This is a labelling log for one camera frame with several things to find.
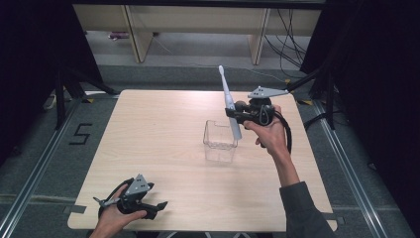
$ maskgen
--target gray sleeve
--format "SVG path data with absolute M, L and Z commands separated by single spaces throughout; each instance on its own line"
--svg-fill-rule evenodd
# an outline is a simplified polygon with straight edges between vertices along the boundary
M 336 237 L 315 207 L 306 182 L 281 187 L 280 195 L 286 211 L 287 237 Z

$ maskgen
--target transparent box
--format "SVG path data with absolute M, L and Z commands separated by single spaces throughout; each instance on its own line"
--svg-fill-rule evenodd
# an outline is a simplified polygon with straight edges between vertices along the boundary
M 203 143 L 206 160 L 232 163 L 238 141 L 234 138 L 229 121 L 208 120 Z

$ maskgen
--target wooden table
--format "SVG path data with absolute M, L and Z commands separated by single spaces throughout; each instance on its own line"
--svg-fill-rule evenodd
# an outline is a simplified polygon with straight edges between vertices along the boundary
M 247 92 L 232 92 L 248 101 Z M 315 205 L 331 213 L 324 184 L 292 95 L 272 98 L 282 107 L 292 135 L 292 158 L 308 183 Z M 158 231 L 283 232 L 285 214 L 280 183 L 256 135 L 242 127 L 233 162 L 205 160 L 203 134 L 207 120 L 228 121 L 222 91 L 125 90 L 112 113 L 68 226 L 92 229 L 99 205 L 123 180 L 142 174 L 154 188 L 143 202 L 168 201 L 155 220 L 139 220 L 126 229 Z M 336 221 L 329 221 L 337 228 Z

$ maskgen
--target human hand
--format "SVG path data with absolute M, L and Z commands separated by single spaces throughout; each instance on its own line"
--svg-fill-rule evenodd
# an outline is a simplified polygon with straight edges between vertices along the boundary
M 281 114 L 281 108 L 273 105 L 275 111 Z M 244 126 L 257 134 L 256 145 L 263 144 L 272 156 L 282 186 L 300 182 L 296 168 L 287 150 L 284 126 L 277 117 L 268 126 L 261 126 L 252 121 L 245 121 Z
M 276 112 L 281 113 L 281 107 L 273 105 Z M 272 118 L 272 122 L 267 126 L 261 126 L 252 121 L 245 121 L 246 129 L 253 130 L 257 134 L 256 145 L 264 145 L 273 157 L 284 157 L 289 154 L 287 151 L 284 126 L 277 117 Z
M 121 186 L 114 194 L 113 199 L 120 196 L 121 192 L 127 187 L 127 184 Z M 105 208 L 99 217 L 96 228 L 90 238 L 108 238 L 113 237 L 120 232 L 130 222 L 141 219 L 147 215 L 144 210 L 136 211 L 130 214 L 120 212 L 116 204 Z

